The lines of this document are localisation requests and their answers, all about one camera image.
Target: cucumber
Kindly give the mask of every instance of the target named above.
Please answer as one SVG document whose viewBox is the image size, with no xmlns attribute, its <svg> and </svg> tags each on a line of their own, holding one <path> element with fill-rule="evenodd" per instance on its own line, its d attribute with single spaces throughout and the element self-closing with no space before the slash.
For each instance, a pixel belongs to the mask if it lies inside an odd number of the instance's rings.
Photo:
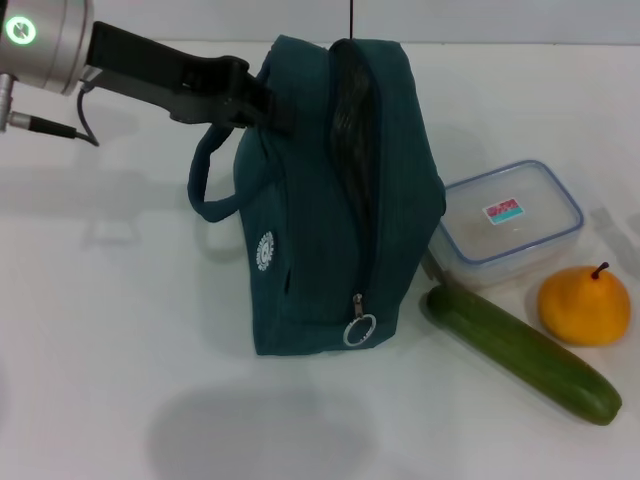
<svg viewBox="0 0 640 480">
<path fill-rule="evenodd" d="M 427 296 L 430 320 L 447 328 L 575 415 L 609 425 L 622 406 L 586 362 L 484 298 L 458 286 Z"/>
</svg>

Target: bag handle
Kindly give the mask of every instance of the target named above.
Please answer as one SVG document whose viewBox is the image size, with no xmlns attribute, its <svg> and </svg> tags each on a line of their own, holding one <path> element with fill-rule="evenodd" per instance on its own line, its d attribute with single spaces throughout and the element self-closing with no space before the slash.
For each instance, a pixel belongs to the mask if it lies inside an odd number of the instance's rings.
<svg viewBox="0 0 640 480">
<path fill-rule="evenodd" d="M 265 83 L 269 77 L 269 70 L 270 61 L 269 55 L 267 55 L 256 79 L 261 83 Z M 251 185 L 227 198 L 209 202 L 204 201 L 204 195 L 207 190 L 207 179 L 209 177 L 209 167 L 211 165 L 211 154 L 220 148 L 225 140 L 229 138 L 231 132 L 233 132 L 233 128 L 222 128 L 213 125 L 209 127 L 205 136 L 200 140 L 196 148 L 196 153 L 193 156 L 193 161 L 191 162 L 189 183 L 187 185 L 189 201 L 193 209 L 208 222 L 219 222 L 233 215 L 239 209 L 250 203 L 262 188 L 275 179 L 272 171 L 264 172 L 262 175 L 257 175 Z"/>
</svg>

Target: container lid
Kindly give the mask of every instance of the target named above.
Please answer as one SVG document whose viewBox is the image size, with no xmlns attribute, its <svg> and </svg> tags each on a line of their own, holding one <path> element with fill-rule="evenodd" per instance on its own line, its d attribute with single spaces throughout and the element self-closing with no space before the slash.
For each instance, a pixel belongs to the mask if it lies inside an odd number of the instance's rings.
<svg viewBox="0 0 640 480">
<path fill-rule="evenodd" d="M 442 229 L 456 255 L 482 265 L 573 233 L 584 215 L 544 163 L 524 160 L 447 187 Z"/>
</svg>

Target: teal bag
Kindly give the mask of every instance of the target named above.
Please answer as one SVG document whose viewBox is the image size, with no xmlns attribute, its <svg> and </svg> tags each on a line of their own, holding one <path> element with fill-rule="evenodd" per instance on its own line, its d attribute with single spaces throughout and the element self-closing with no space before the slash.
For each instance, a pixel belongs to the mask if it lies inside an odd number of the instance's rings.
<svg viewBox="0 0 640 480">
<path fill-rule="evenodd" d="M 409 61 L 394 42 L 280 37 L 258 80 L 294 109 L 292 131 L 248 129 L 236 193 L 205 202 L 210 155 L 231 133 L 209 129 L 191 203 L 210 222 L 240 211 L 259 355 L 374 347 L 394 335 L 445 211 Z"/>
</svg>

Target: zipper pull ring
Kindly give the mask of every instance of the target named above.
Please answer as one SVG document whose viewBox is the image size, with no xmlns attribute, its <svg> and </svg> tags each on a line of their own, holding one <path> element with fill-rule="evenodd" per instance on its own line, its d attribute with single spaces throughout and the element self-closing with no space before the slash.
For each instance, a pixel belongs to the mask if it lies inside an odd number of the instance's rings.
<svg viewBox="0 0 640 480">
<path fill-rule="evenodd" d="M 347 325 L 347 328 L 344 329 L 344 334 L 342 335 L 342 341 L 344 342 L 344 344 L 347 347 L 351 347 L 351 348 L 359 347 L 364 342 L 366 342 L 369 339 L 369 337 L 373 334 L 373 331 L 376 329 L 376 325 L 377 325 L 375 316 L 369 313 L 365 315 L 364 307 L 363 307 L 363 297 L 361 293 L 356 293 L 353 296 L 353 311 L 355 313 L 355 318 L 351 321 L 351 323 L 349 323 L 349 325 Z M 369 327 L 369 330 L 367 330 L 367 333 L 365 333 L 364 336 L 359 341 L 351 342 L 349 340 L 349 334 L 351 333 L 351 330 L 353 329 L 353 327 L 355 327 L 359 322 L 364 322 L 366 320 L 371 322 L 371 326 Z"/>
</svg>

